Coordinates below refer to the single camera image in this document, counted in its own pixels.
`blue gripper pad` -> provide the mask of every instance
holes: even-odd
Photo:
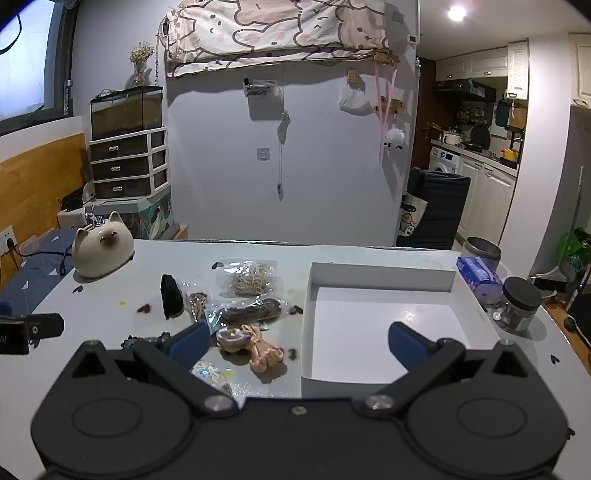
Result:
[[[390,352],[406,368],[411,370],[427,360],[437,350],[437,344],[406,326],[394,322],[388,329]]]
[[[164,353],[183,368],[191,370],[209,350],[210,337],[207,323],[196,323],[167,340]]]

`hanging blanket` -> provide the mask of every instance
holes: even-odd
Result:
[[[384,4],[184,0],[160,26],[168,76],[299,60],[361,60],[388,48]]]

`tissue box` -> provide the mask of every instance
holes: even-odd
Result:
[[[493,305],[503,282],[481,257],[458,257],[457,270],[481,305]]]

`plastic bag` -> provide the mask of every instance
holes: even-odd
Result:
[[[272,322],[288,315],[290,305],[269,295],[261,295],[252,300],[233,300],[206,306],[206,319],[211,333],[226,327],[239,327]]]
[[[352,115],[369,115],[374,112],[363,90],[345,83],[341,87],[339,108]]]
[[[261,260],[223,260],[217,265],[216,282],[221,295],[258,297],[278,294],[279,281],[274,274],[277,262]]]

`fish tank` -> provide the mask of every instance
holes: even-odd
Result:
[[[162,87],[140,85],[92,99],[92,140],[161,127],[162,91]]]

